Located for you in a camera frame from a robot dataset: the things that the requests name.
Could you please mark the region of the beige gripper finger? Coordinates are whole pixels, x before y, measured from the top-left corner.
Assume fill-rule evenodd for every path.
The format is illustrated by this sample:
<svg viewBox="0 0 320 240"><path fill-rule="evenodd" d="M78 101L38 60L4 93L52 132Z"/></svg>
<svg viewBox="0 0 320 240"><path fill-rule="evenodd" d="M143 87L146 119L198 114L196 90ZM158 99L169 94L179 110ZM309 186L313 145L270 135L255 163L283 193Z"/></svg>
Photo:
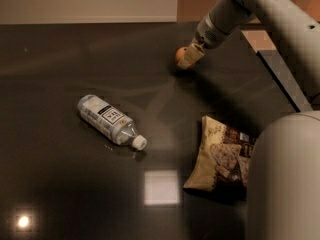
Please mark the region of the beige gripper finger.
<svg viewBox="0 0 320 240"><path fill-rule="evenodd" d="M185 68L185 69L181 69L181 68L179 68L177 66L181 70L189 70L189 69L191 69L205 55L204 48L199 44L191 43L186 48L187 48L187 50L185 52L184 57L188 60L189 67Z"/></svg>

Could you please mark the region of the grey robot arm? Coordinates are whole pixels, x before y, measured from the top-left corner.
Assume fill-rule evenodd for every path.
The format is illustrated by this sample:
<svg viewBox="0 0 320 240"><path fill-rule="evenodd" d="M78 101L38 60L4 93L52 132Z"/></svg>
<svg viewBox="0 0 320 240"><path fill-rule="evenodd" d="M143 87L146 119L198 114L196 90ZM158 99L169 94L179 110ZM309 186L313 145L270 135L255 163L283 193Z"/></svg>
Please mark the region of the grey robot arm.
<svg viewBox="0 0 320 240"><path fill-rule="evenodd" d="M320 240L319 24L291 0L220 0L176 59L186 70L238 26L258 19L285 65L267 98L272 119L248 172L246 240Z"/></svg>

